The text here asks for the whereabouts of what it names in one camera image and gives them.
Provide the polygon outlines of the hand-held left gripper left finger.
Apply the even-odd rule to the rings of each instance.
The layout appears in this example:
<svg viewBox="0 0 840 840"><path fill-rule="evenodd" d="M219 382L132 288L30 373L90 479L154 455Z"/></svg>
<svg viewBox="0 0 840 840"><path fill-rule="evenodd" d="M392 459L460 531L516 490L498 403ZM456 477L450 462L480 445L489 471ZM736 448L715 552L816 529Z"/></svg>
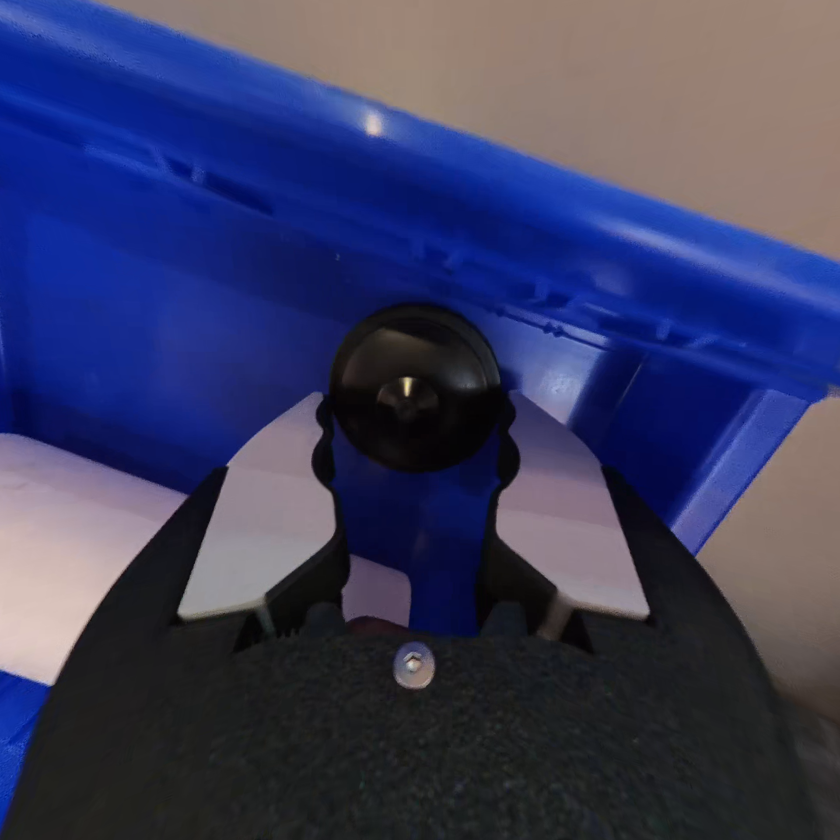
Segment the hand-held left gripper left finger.
<svg viewBox="0 0 840 840"><path fill-rule="evenodd" d="M251 614L289 634L320 603L342 605L350 553L333 488L329 399L314 392L229 461L177 615Z"/></svg>

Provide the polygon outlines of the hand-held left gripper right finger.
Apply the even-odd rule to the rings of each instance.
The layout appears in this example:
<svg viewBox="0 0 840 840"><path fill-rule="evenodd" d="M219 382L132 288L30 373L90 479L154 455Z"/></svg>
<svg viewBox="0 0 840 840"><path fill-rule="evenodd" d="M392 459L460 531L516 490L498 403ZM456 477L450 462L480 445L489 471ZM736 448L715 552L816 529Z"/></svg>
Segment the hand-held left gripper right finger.
<svg viewBox="0 0 840 840"><path fill-rule="evenodd" d="M650 607L602 465L556 418L509 392L476 575L483 627L518 604L528 635L560 638L576 612L644 622Z"/></svg>

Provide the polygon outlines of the white plastic bottle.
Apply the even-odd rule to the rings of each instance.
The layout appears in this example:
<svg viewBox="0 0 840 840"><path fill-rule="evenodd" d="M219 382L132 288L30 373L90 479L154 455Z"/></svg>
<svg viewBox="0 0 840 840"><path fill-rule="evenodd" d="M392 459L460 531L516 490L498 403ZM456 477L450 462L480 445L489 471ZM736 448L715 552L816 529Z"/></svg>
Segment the white plastic bottle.
<svg viewBox="0 0 840 840"><path fill-rule="evenodd" d="M52 686L105 594L186 497L2 435L1 666Z"/></svg>

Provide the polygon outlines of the black bottle lid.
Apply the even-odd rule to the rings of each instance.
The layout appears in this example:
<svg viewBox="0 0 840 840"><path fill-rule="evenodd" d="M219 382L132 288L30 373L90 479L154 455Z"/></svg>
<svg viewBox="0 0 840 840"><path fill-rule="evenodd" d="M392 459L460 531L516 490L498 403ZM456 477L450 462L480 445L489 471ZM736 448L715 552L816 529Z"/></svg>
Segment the black bottle lid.
<svg viewBox="0 0 840 840"><path fill-rule="evenodd" d="M482 333L456 312L407 303L348 333L330 375L333 415L365 457L428 473L475 455L502 413L501 375Z"/></svg>

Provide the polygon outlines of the blue plastic bin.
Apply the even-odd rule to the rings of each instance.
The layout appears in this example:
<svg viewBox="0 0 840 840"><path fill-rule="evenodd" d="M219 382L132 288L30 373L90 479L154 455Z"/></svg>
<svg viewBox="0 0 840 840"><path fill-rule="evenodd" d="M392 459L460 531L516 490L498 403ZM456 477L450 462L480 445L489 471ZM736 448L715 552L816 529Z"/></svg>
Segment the blue plastic bin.
<svg viewBox="0 0 840 840"><path fill-rule="evenodd" d="M398 688L393 633L269 638L255 618L107 604L102 656L47 700L2 677L2 800L180 804L185 777L351 793L411 781L629 802L784 784L789 735L694 547L838 383L838 263L85 2L2 2L2 430L181 491L158 544L208 522L223 461L340 339L401 301L465 314L505 385L607 464L653 618L584 612L572 643L469 636L498 434L399 475L339 436L350 546L418 583L439 677Z"/></svg>

